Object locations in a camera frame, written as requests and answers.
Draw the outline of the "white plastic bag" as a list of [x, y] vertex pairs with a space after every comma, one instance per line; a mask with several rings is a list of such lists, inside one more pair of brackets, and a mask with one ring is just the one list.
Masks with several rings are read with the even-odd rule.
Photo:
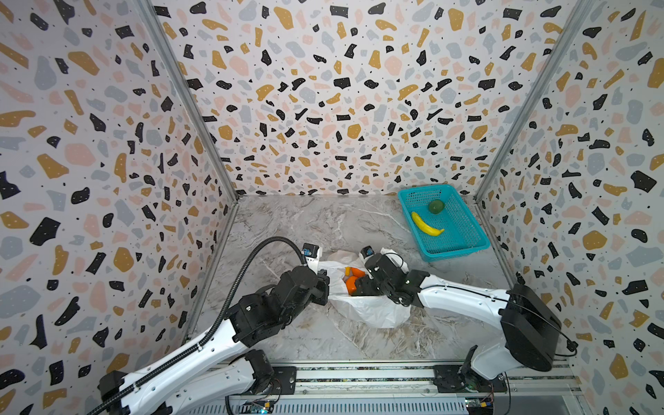
[[410, 306], [395, 304], [373, 287], [360, 254], [333, 252], [318, 263], [318, 270], [330, 278], [328, 303], [347, 320], [395, 329], [410, 318]]

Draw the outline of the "teal plastic basket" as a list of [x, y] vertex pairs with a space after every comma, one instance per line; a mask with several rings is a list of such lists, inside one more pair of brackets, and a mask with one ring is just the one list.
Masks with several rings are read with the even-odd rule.
[[[408, 188], [399, 191], [398, 198], [424, 261], [453, 259], [490, 248], [489, 238], [475, 215], [451, 185]], [[445, 203], [445, 209], [440, 214], [431, 214], [427, 206], [436, 199]], [[417, 212], [428, 225], [444, 229], [444, 233], [439, 237], [422, 233], [413, 223], [411, 212]]]

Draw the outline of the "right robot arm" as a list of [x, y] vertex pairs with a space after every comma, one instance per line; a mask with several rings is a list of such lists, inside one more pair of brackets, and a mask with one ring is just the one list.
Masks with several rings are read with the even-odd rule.
[[470, 348], [463, 365], [453, 375], [456, 389], [476, 388], [509, 370], [526, 367], [548, 372], [560, 338], [574, 357], [579, 344], [563, 332], [561, 321], [527, 285], [509, 290], [479, 288], [411, 269], [399, 254], [365, 247], [360, 253], [368, 275], [360, 279], [357, 293], [385, 297], [402, 307], [450, 311], [486, 323], [500, 331], [495, 340]]

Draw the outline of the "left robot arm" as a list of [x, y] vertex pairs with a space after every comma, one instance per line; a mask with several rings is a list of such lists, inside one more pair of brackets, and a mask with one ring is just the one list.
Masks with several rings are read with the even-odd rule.
[[325, 305], [326, 271], [297, 266], [276, 285], [245, 295], [228, 316], [175, 352], [133, 373], [114, 370], [99, 384], [94, 414], [177, 414], [220, 394], [260, 393], [273, 369], [255, 345], [277, 335], [310, 304]]

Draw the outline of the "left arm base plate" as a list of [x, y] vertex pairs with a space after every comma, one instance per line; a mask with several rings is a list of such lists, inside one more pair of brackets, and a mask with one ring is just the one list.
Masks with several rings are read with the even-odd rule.
[[237, 392], [231, 392], [233, 395], [248, 395], [252, 397], [268, 395], [293, 395], [297, 385], [297, 368], [295, 366], [277, 366], [273, 368], [273, 373], [260, 375], [259, 378], [253, 373], [249, 375], [252, 381], [246, 387], [237, 388]]

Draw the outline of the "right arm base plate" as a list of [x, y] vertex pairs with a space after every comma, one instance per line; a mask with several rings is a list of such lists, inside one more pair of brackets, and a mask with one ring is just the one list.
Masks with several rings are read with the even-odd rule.
[[485, 380], [471, 369], [465, 370], [461, 365], [436, 365], [433, 367], [433, 384], [440, 394], [455, 393], [505, 393], [507, 382], [499, 379]]

